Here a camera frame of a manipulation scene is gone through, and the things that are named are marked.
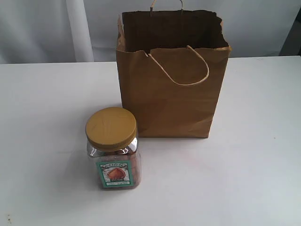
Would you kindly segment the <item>brown paper bag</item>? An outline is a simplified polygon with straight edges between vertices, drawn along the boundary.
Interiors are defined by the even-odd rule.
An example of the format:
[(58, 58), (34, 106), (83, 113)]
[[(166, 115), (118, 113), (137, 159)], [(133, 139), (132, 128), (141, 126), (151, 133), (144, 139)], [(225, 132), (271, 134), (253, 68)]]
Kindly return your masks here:
[(207, 138), (230, 55), (207, 10), (124, 12), (116, 60), (122, 106), (141, 137)]

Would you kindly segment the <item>clear jar with gold lid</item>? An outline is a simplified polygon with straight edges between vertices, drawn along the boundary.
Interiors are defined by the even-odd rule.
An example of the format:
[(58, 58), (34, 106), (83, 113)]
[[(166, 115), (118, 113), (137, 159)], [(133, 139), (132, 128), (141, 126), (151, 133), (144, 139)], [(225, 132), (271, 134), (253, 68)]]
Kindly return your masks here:
[(102, 189), (130, 189), (141, 182), (141, 154), (134, 115), (122, 107), (94, 113), (85, 126), (87, 155)]

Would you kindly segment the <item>white backdrop curtain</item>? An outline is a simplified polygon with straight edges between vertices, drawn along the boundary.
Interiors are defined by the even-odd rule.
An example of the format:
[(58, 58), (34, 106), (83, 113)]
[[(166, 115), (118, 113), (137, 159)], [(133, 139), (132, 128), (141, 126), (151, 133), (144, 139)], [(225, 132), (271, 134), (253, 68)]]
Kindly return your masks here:
[(3, 0), (3, 64), (114, 61), (122, 12), (213, 11), (232, 57), (276, 56), (300, 10), (298, 0)]

